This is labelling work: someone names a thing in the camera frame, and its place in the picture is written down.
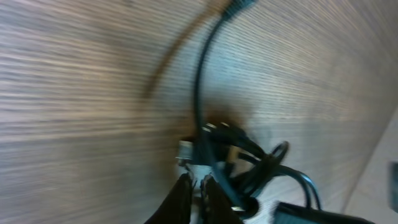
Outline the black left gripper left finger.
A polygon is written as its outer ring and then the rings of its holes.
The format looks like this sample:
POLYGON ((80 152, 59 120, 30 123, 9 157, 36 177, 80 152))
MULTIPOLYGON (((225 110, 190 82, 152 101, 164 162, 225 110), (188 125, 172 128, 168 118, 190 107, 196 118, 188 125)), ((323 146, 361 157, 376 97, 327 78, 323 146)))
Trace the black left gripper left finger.
POLYGON ((182 174, 160 207, 145 224, 189 224, 192 209, 192 179, 182 174))

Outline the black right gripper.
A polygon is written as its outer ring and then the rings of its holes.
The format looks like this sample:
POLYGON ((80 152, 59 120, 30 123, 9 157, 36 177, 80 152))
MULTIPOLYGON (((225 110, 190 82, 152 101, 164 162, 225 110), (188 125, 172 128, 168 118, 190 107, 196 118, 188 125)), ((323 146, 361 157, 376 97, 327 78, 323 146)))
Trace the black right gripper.
POLYGON ((273 224, 374 224, 363 218, 319 211, 281 202, 273 213, 273 224))

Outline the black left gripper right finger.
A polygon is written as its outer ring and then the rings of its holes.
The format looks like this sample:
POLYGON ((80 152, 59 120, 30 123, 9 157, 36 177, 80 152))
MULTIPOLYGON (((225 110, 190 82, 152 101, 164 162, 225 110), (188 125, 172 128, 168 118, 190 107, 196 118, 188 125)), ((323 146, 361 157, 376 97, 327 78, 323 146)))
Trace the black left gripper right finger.
POLYGON ((204 224, 243 224, 211 175, 201 181, 201 218, 204 224))

